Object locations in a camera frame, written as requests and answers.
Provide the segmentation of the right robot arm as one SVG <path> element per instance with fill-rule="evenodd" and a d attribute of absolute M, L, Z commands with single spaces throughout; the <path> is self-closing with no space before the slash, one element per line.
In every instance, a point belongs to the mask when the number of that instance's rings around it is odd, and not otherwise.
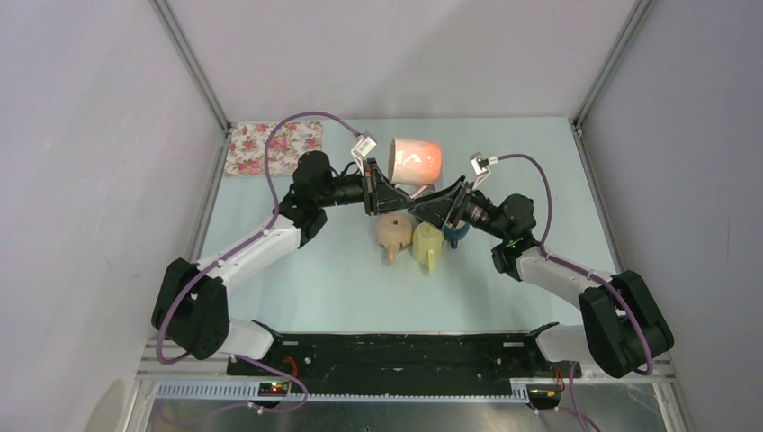
<path fill-rule="evenodd" d="M 437 228 L 464 223 L 500 240 L 491 250 L 496 270 L 540 287 L 576 308 L 579 325 L 537 332 L 522 355 L 525 369 L 544 376 L 561 361 L 594 363 L 608 375 L 650 374 L 675 339 L 643 277 L 590 269 L 551 252 L 532 233 L 534 202 L 518 193 L 493 204 L 464 181 L 416 198 L 408 211 Z"/>

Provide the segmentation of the yellow ceramic mug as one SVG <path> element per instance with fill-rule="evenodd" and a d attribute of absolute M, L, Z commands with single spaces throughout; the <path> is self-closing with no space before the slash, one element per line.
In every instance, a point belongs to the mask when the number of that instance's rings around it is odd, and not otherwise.
<path fill-rule="evenodd" d="M 436 269 L 436 263 L 442 255 L 444 233 L 435 226 L 421 222 L 413 232 L 412 256 L 422 265 L 429 275 Z"/>

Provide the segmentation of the pink ceramic mug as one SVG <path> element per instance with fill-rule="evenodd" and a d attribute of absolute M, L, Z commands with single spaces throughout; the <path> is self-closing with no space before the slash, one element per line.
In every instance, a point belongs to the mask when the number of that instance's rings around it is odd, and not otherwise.
<path fill-rule="evenodd" d="M 390 144 L 388 177 L 394 185 L 416 186 L 417 198 L 440 178 L 443 154 L 433 141 L 395 138 Z"/>

